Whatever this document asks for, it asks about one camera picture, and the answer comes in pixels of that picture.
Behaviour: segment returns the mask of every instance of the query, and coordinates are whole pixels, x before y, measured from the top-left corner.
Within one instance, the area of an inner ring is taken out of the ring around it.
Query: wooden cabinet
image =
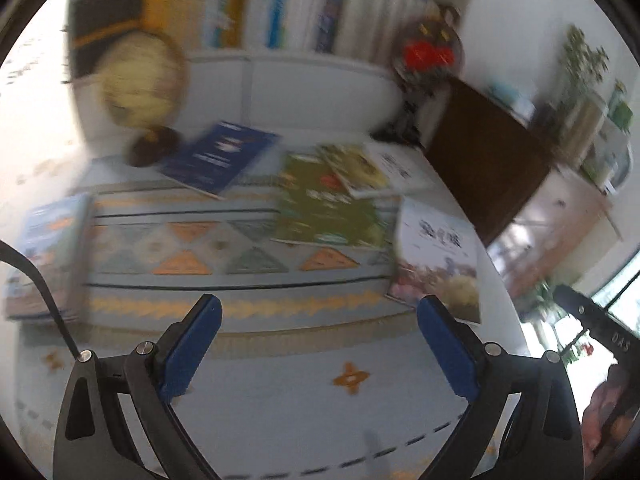
[[[451,84],[426,156],[516,298],[577,247],[609,202],[501,107]]]
[[[512,298],[548,276],[610,207],[569,168],[552,168],[488,252]]]

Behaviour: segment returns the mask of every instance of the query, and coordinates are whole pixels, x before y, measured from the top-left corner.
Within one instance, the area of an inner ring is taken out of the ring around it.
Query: shelf
[[[327,66],[350,70],[351,72],[369,73],[384,78],[391,78],[389,68],[350,59],[334,56],[333,54],[318,54],[317,52],[294,52],[289,50],[242,50],[238,48],[219,48],[196,50],[187,53],[187,58],[194,63],[213,62],[222,60],[246,60],[246,61],[276,61]]]

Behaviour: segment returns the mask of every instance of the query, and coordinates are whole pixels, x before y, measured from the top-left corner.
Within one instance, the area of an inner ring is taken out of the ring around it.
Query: blue gripper pad
[[[476,379],[476,366],[465,346],[439,314],[438,308],[444,311],[443,315],[450,316],[436,298],[422,298],[416,311],[418,327],[454,393],[465,397],[468,402],[473,402],[480,390]],[[457,322],[453,317],[450,317],[450,320]]]
[[[186,330],[164,364],[164,383],[159,397],[171,402],[187,391],[204,354],[222,325],[222,305],[212,296]]]

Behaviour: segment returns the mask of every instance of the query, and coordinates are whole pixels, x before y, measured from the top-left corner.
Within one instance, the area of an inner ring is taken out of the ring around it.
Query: wall
[[[601,94],[609,97],[616,77],[632,88],[638,67],[629,69],[628,48],[593,0],[471,0],[461,33],[463,77],[478,89],[498,77],[550,94],[571,23],[585,32],[591,46],[603,46],[609,54],[611,70]]]

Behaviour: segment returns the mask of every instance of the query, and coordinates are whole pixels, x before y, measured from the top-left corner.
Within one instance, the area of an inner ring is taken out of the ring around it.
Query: wooden globe base
[[[180,134],[164,126],[152,128],[139,136],[125,154],[127,164],[144,168],[173,155],[180,148]]]

